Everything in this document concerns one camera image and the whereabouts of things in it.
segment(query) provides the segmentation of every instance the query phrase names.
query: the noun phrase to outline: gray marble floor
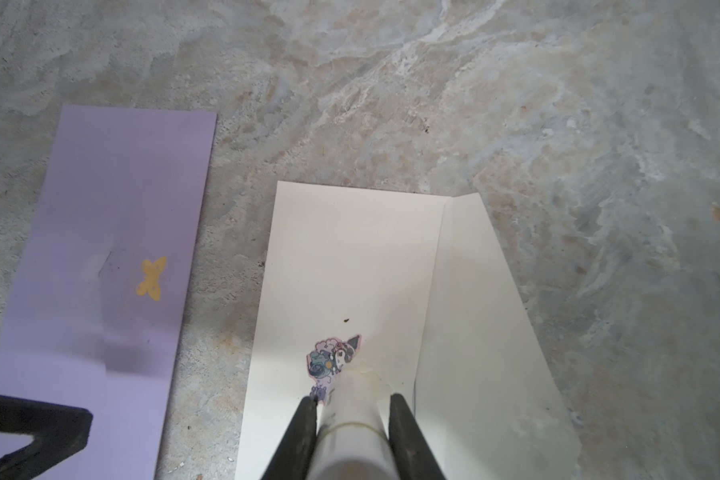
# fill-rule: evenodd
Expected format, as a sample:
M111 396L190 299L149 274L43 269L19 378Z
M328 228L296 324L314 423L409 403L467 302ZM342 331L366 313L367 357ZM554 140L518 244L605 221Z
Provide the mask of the gray marble floor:
M220 112L158 478L234 473L284 179L479 192L579 475L720 480L720 0L0 0L0 318L63 102Z

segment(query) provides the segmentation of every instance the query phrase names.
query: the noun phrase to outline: white tube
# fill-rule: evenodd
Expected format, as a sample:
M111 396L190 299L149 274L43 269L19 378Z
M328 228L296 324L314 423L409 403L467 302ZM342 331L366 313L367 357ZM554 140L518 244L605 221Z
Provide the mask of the white tube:
M320 417L307 480L399 480L384 424L364 375L344 369Z

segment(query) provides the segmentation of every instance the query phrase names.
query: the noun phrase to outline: gold butterfly sticker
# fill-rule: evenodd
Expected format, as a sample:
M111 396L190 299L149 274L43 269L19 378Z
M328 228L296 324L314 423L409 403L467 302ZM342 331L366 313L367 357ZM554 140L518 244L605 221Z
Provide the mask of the gold butterfly sticker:
M157 281L160 279L160 274L166 267L166 258L164 256L155 260L153 264L149 260L144 260L141 263L141 271L144 272L144 282L139 283L136 288L136 293L142 296L144 293L149 293L150 298L157 302L160 300L160 284Z

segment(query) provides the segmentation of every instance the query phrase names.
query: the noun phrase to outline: purple paper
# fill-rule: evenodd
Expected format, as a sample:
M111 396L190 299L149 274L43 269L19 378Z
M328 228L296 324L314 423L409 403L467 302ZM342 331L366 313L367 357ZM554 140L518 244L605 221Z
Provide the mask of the purple paper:
M215 123L207 111L61 112L0 331L0 394L94 421L88 446L39 478L154 477ZM159 274L144 270L161 257ZM0 436L0 456L22 445Z

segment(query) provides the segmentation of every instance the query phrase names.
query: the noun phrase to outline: cream envelope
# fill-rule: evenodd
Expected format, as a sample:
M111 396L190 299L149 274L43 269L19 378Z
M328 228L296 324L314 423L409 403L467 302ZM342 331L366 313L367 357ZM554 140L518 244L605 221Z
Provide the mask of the cream envelope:
M278 182L237 480L349 361L385 421L405 396L447 477L570 478L578 438L478 194Z

